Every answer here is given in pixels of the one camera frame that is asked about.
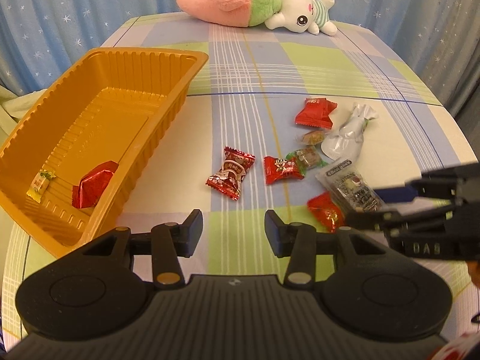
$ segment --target white bunny plush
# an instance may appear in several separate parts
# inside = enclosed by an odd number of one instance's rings
[[[333,36],[337,33],[328,16],[328,10],[335,0],[281,0],[282,6],[278,13],[265,20],[268,29],[285,27],[293,32],[305,32],[313,35],[320,31]]]

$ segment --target plush toy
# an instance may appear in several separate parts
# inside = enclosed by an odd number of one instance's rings
[[[282,8],[278,13],[265,20],[270,30],[278,27],[293,32],[305,32],[317,35],[320,31],[333,36],[337,33],[328,16],[328,10],[335,0],[281,0]]]
[[[317,35],[320,31],[335,35],[328,9],[334,0],[177,0],[189,15],[229,27],[251,27],[264,23],[270,30],[278,27],[293,32]]]
[[[177,0],[179,8],[203,21],[229,27],[263,23],[280,10],[280,0]]]

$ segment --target yellow candy wrapper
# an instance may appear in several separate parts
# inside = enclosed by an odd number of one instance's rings
[[[37,203],[40,203],[42,195],[49,186],[50,180],[52,180],[54,177],[55,174],[53,172],[42,169],[33,179],[32,184],[27,191],[27,195]]]

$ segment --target blue curtain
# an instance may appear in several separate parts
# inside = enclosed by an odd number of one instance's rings
[[[441,101],[478,43],[480,0],[336,0],[333,20],[367,27]],[[0,0],[0,82],[21,95],[45,88],[130,17],[178,10],[175,0]]]

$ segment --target red candy wrapper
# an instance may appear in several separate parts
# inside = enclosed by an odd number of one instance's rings
[[[324,225],[330,233],[333,233],[336,228],[344,225],[342,211],[332,202],[328,192],[310,199],[307,202],[307,207],[313,216]]]
[[[330,130],[333,122],[328,115],[336,107],[336,103],[332,103],[326,98],[306,99],[305,107],[295,117],[295,123]]]
[[[107,161],[88,172],[78,186],[73,186],[71,205],[75,208],[96,205],[118,166],[116,162]]]
[[[242,191],[242,181],[255,162],[255,156],[240,150],[225,147],[225,160],[222,168],[211,175],[206,184],[224,193],[233,200],[238,200]]]
[[[274,158],[267,156],[263,159],[265,164],[265,182],[272,184],[282,179],[303,179],[297,163],[284,160],[283,158]]]

